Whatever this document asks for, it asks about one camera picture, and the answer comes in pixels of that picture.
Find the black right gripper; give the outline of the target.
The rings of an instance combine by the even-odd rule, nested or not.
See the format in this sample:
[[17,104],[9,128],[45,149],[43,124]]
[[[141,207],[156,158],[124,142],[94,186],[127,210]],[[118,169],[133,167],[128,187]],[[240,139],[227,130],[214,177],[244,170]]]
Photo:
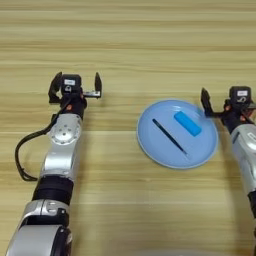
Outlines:
[[222,124],[227,128],[229,133],[232,133],[238,126],[244,124],[255,124],[250,118],[253,111],[256,110],[256,103],[231,103],[226,101],[222,112],[213,112],[210,95],[208,91],[203,88],[201,90],[201,103],[207,117],[220,118]]

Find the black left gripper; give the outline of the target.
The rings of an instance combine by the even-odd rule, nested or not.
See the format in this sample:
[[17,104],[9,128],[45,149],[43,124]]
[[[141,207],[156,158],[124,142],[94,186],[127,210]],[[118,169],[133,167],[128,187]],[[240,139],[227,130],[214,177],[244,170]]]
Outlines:
[[[62,73],[59,72],[53,78],[49,91],[49,103],[58,104],[60,98],[57,96],[57,92],[60,90]],[[62,97],[60,102],[61,114],[76,114],[80,118],[84,116],[84,110],[87,108],[88,98],[100,98],[102,92],[102,81],[100,74],[96,72],[94,81],[95,91],[81,92],[81,93],[69,93]]]

